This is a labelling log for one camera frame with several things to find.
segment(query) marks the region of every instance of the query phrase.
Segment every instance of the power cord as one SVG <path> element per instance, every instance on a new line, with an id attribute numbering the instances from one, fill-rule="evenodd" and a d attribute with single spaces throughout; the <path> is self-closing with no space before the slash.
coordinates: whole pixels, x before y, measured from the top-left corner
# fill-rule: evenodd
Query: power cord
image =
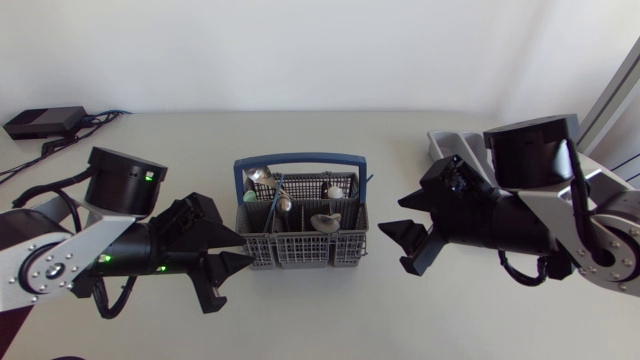
<path id="1" fill-rule="evenodd" d="M 98 279 L 93 285 L 92 294 L 93 299 L 96 302 L 96 307 L 100 316 L 104 319 L 113 319 L 120 314 L 124 306 L 129 300 L 129 295 L 133 290 L 133 285 L 136 283 L 136 276 L 129 276 L 127 283 L 122 287 L 122 292 L 112 307 L 109 307 L 109 297 L 107 296 L 107 288 L 104 286 L 104 280 Z"/>
<path id="2" fill-rule="evenodd" d="M 522 285 L 538 286 L 545 280 L 547 280 L 547 262 L 549 259 L 546 256 L 540 256 L 538 258 L 538 276 L 535 278 L 529 275 L 525 275 L 511 266 L 504 250 L 498 250 L 498 256 L 500 257 L 500 265 L 502 265 L 507 273 L 511 275 L 513 280 L 519 282 Z"/>
<path id="3" fill-rule="evenodd" d="M 98 129 L 100 129 L 101 127 L 103 127 L 104 125 L 112 122 L 113 120 L 115 120 L 118 116 L 122 115 L 122 114 L 131 114 L 128 111 L 124 111 L 124 110 L 109 110 L 109 111 L 104 111 L 101 112 L 99 114 L 96 115 L 87 115 L 82 119 L 82 127 L 83 128 L 91 128 L 91 130 L 83 135 L 74 135 L 72 137 L 67 137 L 67 138 L 63 138 L 63 139 L 57 139 L 57 140 L 53 140 L 53 141 L 49 141 L 46 142 L 42 145 L 42 151 L 40 153 L 40 157 L 33 159 L 31 161 L 28 161 L 24 164 L 15 166 L 11 169 L 5 170 L 0 172 L 0 176 L 5 176 L 4 178 L 2 178 L 0 180 L 0 185 L 4 184 L 5 182 L 9 181 L 9 179 L 11 179 L 12 177 L 16 176 L 17 174 L 19 174 L 20 172 L 22 172 L 23 170 L 26 170 L 28 168 L 30 168 L 31 166 L 39 163 L 40 161 L 48 158 L 49 156 L 60 152 L 66 148 L 68 148 L 69 146 L 79 142 L 80 140 L 86 139 L 89 136 L 93 135 L 96 131 L 98 131 Z"/>

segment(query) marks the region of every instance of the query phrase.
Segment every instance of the plastic grid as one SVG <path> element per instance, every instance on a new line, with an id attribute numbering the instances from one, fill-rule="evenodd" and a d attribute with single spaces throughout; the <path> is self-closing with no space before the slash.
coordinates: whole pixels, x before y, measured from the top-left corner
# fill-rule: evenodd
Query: plastic grid
<path id="1" fill-rule="evenodd" d="M 336 241 L 333 265 L 335 267 L 356 266 L 360 258 L 366 253 L 364 235 L 345 236 L 342 240 Z"/>
<path id="2" fill-rule="evenodd" d="M 246 249 L 247 252 L 255 258 L 253 262 L 254 268 L 273 269 L 276 267 L 269 239 L 263 238 L 247 241 Z"/>
<path id="3" fill-rule="evenodd" d="M 281 173 L 274 173 L 276 183 L 282 178 Z M 355 173 L 331 173 L 322 174 L 286 174 L 283 181 L 284 190 L 294 199 L 319 199 L 322 191 L 322 183 L 328 181 L 332 186 L 342 190 L 343 197 L 349 198 L 358 189 L 358 181 Z M 245 182 L 245 191 L 253 190 L 258 201 L 273 200 L 276 189 L 269 186 L 254 183 L 251 180 Z"/>
<path id="4" fill-rule="evenodd" d="M 324 181 L 340 186 L 345 198 L 319 199 Z M 274 216 L 271 232 L 262 233 L 275 189 L 251 181 L 245 183 L 245 190 L 256 189 L 256 194 L 259 189 L 265 190 L 258 196 L 262 201 L 239 206 L 236 218 L 236 230 L 247 241 L 245 250 L 256 258 L 253 269 L 273 269 L 278 263 L 285 269 L 325 267 L 329 263 L 336 267 L 357 266 L 360 258 L 366 255 L 368 230 L 366 205 L 360 204 L 357 198 L 348 198 L 358 188 L 357 176 L 354 173 L 287 174 L 284 187 L 295 199 L 291 215 L 301 214 L 301 217 L 292 216 L 302 220 L 302 224 L 292 223 L 292 228 L 300 232 L 279 232 L 282 224 Z M 329 209 L 342 215 L 342 229 L 338 233 L 305 231 L 312 229 L 311 215 L 329 213 Z"/>
<path id="5" fill-rule="evenodd" d="M 275 240 L 283 268 L 324 267 L 329 262 L 329 237 L 280 237 Z"/>

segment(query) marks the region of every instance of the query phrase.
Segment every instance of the white table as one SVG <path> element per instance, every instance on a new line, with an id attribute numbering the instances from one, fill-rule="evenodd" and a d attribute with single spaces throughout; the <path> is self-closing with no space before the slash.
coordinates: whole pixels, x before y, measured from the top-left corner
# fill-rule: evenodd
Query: white table
<path id="1" fill-rule="evenodd" d="M 426 213 L 397 199 L 419 188 L 430 129 L 497 123 L 418 112 L 140 114 L 105 126 L 0 187 L 1 210 L 30 186 L 82 171 L 92 146 L 169 167 L 155 213 L 192 191 L 214 198 L 234 228 L 236 159 L 279 152 L 363 155 L 369 173 L 369 255 L 357 268 L 243 270 L 220 288 L 229 302 L 203 315 L 186 275 L 138 279 L 114 320 L 69 294 L 35 307 L 7 359 L 635 359 L 640 299 L 579 275 L 538 288 L 514 282 L 495 251 L 448 245 L 425 276 L 404 272 L 379 222 Z M 0 135 L 0 169 L 30 160 L 40 140 Z M 308 165 L 326 170 L 325 165 Z M 82 196 L 86 183 L 70 188 Z M 533 272 L 535 258 L 511 256 Z M 121 278 L 108 281 L 112 301 Z"/>

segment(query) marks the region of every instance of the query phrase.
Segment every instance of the metal bracket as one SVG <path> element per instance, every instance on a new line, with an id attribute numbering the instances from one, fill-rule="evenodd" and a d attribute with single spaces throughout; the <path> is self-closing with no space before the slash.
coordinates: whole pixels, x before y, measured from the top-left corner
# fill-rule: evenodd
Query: metal bracket
<path id="1" fill-rule="evenodd" d="M 0 274 L 8 274 L 7 278 L 0 279 L 0 311 L 48 301 L 72 289 L 73 279 L 136 220 L 132 215 L 114 213 L 76 199 L 73 201 L 89 210 L 86 228 L 81 232 L 75 235 L 60 232 L 44 234 L 0 253 Z M 69 209 L 59 197 L 33 209 L 56 222 L 69 215 Z M 46 251 L 42 249 L 54 243 L 58 244 Z M 25 264 L 25 259 L 38 249 L 43 252 L 30 264 Z M 32 293 L 19 284 L 20 273 L 23 274 L 23 285 L 30 287 Z"/>

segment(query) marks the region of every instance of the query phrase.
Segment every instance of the gray plastic basket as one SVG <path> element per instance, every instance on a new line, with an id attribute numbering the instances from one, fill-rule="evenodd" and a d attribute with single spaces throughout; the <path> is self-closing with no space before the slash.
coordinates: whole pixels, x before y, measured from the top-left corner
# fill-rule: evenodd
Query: gray plastic basket
<path id="1" fill-rule="evenodd" d="M 281 158 L 286 155 L 287 159 L 300 159 L 308 154 L 279 154 L 277 156 Z M 325 156 L 323 158 L 325 161 L 314 162 L 331 162 L 333 155 L 345 156 L 343 154 L 329 155 L 331 155 L 329 160 Z M 247 168 L 242 167 L 243 162 L 254 161 L 255 164 L 255 159 L 260 158 L 262 157 L 238 160 L 235 168 L 236 170 Z M 358 158 L 356 165 L 360 166 L 359 164 L 364 162 L 364 158 L 356 158 Z M 282 174 L 278 173 L 273 176 L 278 182 L 282 178 Z M 339 186 L 343 191 L 344 198 L 320 199 L 324 181 L 330 181 L 332 185 Z M 238 183 L 238 176 L 236 176 L 236 190 L 239 187 Z M 245 203 L 240 201 L 239 196 L 236 217 L 236 232 L 247 241 L 245 245 L 247 253 L 256 258 L 253 269 L 274 269 L 278 264 L 285 269 L 317 268 L 327 265 L 335 267 L 357 266 L 360 258 L 367 254 L 366 232 L 369 228 L 367 208 L 363 201 L 366 191 L 362 191 L 365 189 L 360 188 L 363 182 L 359 181 L 358 176 L 355 173 L 330 172 L 286 174 L 282 184 L 294 199 L 289 217 L 290 232 L 283 231 L 283 224 L 277 216 L 271 217 L 267 226 L 268 230 L 264 232 L 275 189 L 253 183 L 248 179 L 240 185 L 242 193 L 253 190 L 258 198 L 257 202 Z M 332 234 L 315 231 L 310 224 L 310 217 L 314 214 L 328 214 L 330 211 L 342 215 L 341 229 Z"/>

